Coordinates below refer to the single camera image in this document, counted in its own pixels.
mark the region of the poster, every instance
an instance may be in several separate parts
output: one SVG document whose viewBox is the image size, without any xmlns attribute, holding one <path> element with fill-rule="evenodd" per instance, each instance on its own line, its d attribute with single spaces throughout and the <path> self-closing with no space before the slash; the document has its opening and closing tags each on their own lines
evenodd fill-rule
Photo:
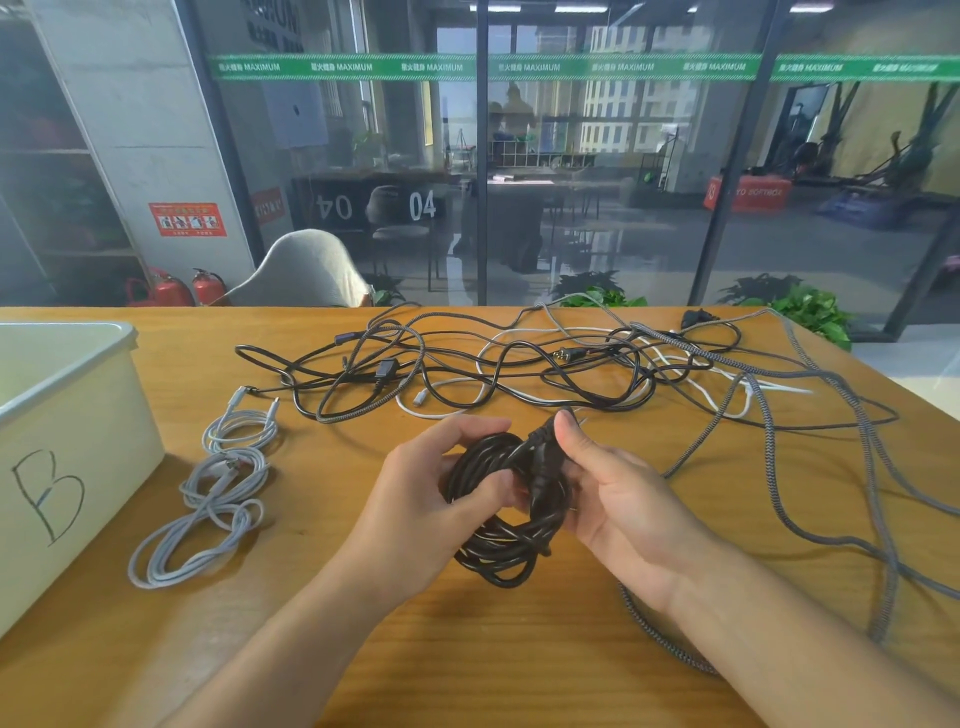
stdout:
<svg viewBox="0 0 960 728">
<path fill-rule="evenodd" d="M 214 203 L 150 203 L 160 237 L 227 237 Z"/>
</svg>

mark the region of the person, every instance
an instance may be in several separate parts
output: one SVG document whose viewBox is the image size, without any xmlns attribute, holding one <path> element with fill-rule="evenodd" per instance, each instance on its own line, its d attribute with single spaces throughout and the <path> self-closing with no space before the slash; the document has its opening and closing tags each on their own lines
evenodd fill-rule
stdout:
<svg viewBox="0 0 960 728">
<path fill-rule="evenodd" d="M 507 86 L 507 103 L 503 107 L 503 120 L 507 134 L 514 139 L 525 137 L 528 129 L 535 129 L 537 126 L 534 108 L 523 100 L 520 88 L 516 84 Z"/>
<path fill-rule="evenodd" d="M 374 627 L 481 523 L 522 505 L 507 471 L 452 504 L 439 490 L 451 449 L 509 426 L 457 415 L 394 449 L 340 550 L 167 728 L 312 726 Z M 960 725 L 952 696 L 712 533 L 645 462 L 597 445 L 566 412 L 555 430 L 578 490 L 566 526 L 769 725 Z"/>
</svg>

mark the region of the red sign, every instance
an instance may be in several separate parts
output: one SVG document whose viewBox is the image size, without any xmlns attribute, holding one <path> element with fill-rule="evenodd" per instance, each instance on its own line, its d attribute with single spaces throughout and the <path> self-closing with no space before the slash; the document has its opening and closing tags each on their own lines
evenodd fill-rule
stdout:
<svg viewBox="0 0 960 728">
<path fill-rule="evenodd" d="M 758 212 L 783 209 L 791 187 L 793 184 L 790 180 L 785 180 L 783 177 L 744 175 L 736 188 L 733 211 Z M 719 194 L 720 178 L 711 177 L 710 184 L 707 186 L 707 196 L 704 198 L 704 207 L 714 209 Z"/>
<path fill-rule="evenodd" d="M 227 237 L 214 203 L 150 203 L 161 237 Z"/>
<path fill-rule="evenodd" d="M 287 211 L 283 207 L 283 193 L 279 187 L 261 189 L 250 196 L 253 211 L 256 212 L 257 225 L 266 225 L 279 220 Z"/>
</svg>

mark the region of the white chair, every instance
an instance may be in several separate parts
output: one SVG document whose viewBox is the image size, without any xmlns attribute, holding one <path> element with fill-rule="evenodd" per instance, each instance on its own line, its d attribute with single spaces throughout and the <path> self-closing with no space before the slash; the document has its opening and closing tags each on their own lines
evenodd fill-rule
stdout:
<svg viewBox="0 0 960 728">
<path fill-rule="evenodd" d="M 371 305 L 371 293 L 340 238 L 301 230 L 277 240 L 253 275 L 227 292 L 223 304 L 356 307 Z"/>
</svg>

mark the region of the chair backrest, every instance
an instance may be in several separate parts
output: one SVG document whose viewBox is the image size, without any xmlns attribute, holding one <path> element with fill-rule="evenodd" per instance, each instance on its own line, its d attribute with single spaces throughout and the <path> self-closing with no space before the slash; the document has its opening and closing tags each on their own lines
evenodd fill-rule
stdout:
<svg viewBox="0 0 960 728">
<path fill-rule="evenodd" d="M 407 205 L 403 190 L 395 184 L 381 184 L 370 193 L 367 220 L 376 228 L 411 223 L 413 221 Z"/>
<path fill-rule="evenodd" d="M 225 298 L 230 305 L 355 307 L 369 305 L 370 293 L 340 238 L 301 230 L 279 238 L 253 275 Z"/>
</svg>

